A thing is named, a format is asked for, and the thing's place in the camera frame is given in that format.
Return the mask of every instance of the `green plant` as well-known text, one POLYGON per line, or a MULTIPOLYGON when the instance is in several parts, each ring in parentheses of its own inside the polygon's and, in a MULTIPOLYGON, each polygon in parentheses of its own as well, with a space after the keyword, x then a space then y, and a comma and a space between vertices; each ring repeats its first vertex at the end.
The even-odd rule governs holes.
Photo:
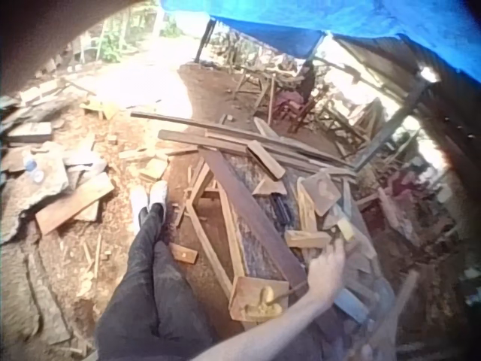
POLYGON ((118 32, 108 32, 101 44, 100 58, 106 62, 120 62, 120 36, 118 32))
POLYGON ((177 38, 183 35, 183 31, 177 27, 177 23, 173 17, 169 17, 167 19, 167 24, 165 24, 165 28, 160 31, 160 36, 164 36, 166 38, 177 38))

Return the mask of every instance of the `person's leg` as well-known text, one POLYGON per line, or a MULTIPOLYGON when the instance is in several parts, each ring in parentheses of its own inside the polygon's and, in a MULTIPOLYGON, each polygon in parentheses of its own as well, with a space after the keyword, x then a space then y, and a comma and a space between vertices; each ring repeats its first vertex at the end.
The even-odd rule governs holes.
MULTIPOLYGON (((150 212, 165 219, 167 184, 157 182, 150 191, 150 212)), ((192 288, 180 273, 165 239, 154 247, 153 285, 159 335, 169 341, 186 342, 192 356, 212 346, 215 340, 207 316, 194 296, 192 288)))
MULTIPOLYGON (((147 194, 142 189, 134 189, 131 193, 134 223, 138 221, 136 217, 145 214, 147 209, 147 194)), ((159 318, 153 295, 152 267, 153 246, 161 227, 157 217, 149 214, 132 242, 127 272, 95 330, 101 357, 137 353, 143 348, 150 348, 154 336, 158 334, 159 318)))

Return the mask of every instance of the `white sneaker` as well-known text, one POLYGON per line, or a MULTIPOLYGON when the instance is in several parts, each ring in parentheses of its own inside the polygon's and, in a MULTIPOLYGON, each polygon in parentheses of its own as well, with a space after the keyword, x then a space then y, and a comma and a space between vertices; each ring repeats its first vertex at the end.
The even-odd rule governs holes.
POLYGON ((141 212, 149 204, 147 192, 142 186, 134 186, 130 189, 130 204, 132 205, 132 221, 134 223, 134 232, 137 235, 141 230, 141 212))
POLYGON ((150 202, 149 202, 149 211, 152 208, 154 203, 159 203, 164 208, 164 217, 162 219, 162 223, 165 223, 165 217, 167 215, 167 191, 168 185, 167 181, 159 180, 155 182, 150 188, 150 202))

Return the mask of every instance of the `plastic bottle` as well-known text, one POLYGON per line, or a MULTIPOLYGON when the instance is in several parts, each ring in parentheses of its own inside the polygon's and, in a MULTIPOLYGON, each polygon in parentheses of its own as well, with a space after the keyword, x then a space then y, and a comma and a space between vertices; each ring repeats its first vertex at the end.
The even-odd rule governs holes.
POLYGON ((30 152, 23 153, 23 166, 27 174, 36 184, 42 183, 44 180, 44 172, 39 169, 37 162, 30 152))

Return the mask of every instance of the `blue tarp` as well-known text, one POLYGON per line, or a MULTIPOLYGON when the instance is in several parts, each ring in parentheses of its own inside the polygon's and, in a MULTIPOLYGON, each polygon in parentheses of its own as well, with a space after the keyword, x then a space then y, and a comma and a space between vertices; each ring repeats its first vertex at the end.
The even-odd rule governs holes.
POLYGON ((481 31, 462 0, 161 0, 167 11, 203 11, 305 58, 322 32, 358 38, 406 35, 481 82, 481 31))

